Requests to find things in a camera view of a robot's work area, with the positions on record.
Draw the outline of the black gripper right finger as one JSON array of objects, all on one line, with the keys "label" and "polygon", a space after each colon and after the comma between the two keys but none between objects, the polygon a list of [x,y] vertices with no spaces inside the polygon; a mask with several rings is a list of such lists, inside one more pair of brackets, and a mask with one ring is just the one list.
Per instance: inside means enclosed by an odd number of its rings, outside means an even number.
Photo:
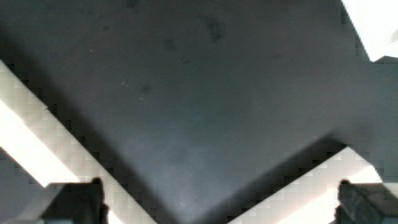
[{"label": "black gripper right finger", "polygon": [[352,183],[337,187],[334,224],[398,224],[398,183]]}]

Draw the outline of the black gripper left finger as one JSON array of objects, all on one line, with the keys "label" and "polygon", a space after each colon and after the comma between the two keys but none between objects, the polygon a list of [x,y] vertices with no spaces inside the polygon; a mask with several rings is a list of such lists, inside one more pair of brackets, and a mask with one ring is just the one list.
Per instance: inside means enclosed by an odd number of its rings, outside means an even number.
[{"label": "black gripper left finger", "polygon": [[108,224],[103,182],[51,184],[58,193],[39,218],[44,224]]}]

